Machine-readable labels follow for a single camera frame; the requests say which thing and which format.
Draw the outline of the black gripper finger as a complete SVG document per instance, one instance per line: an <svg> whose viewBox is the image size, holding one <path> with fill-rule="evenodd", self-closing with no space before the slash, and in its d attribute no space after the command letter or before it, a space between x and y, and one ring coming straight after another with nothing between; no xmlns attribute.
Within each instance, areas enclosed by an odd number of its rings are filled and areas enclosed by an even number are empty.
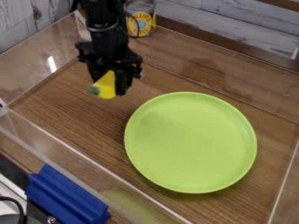
<svg viewBox="0 0 299 224"><path fill-rule="evenodd" d="M108 66L99 63L88 63L88 72L94 82L96 82L108 72Z"/></svg>
<svg viewBox="0 0 299 224"><path fill-rule="evenodd" d="M122 96L127 93L127 90L132 86L132 79L134 76L127 70L116 70L115 72L116 76L116 95Z"/></svg>

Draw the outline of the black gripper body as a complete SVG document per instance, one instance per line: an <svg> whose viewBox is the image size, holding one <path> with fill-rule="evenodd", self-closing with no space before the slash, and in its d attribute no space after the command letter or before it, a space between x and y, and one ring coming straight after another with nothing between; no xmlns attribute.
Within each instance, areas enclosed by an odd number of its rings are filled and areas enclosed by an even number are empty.
<svg viewBox="0 0 299 224"><path fill-rule="evenodd" d="M102 31L88 28L91 41L75 44L79 50L79 60L88 63L106 64L108 70L127 70L134 77L142 77L143 58L128 46L128 36L124 28L118 27Z"/></svg>

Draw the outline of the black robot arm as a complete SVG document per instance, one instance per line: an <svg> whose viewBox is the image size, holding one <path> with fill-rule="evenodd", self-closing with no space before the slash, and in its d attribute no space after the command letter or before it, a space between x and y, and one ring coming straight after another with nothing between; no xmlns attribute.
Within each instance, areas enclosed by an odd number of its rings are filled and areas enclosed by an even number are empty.
<svg viewBox="0 0 299 224"><path fill-rule="evenodd" d="M124 4L126 0L88 0L84 9L91 41L75 44L92 79L88 91L107 100L127 93L144 71L143 57L128 46Z"/></svg>

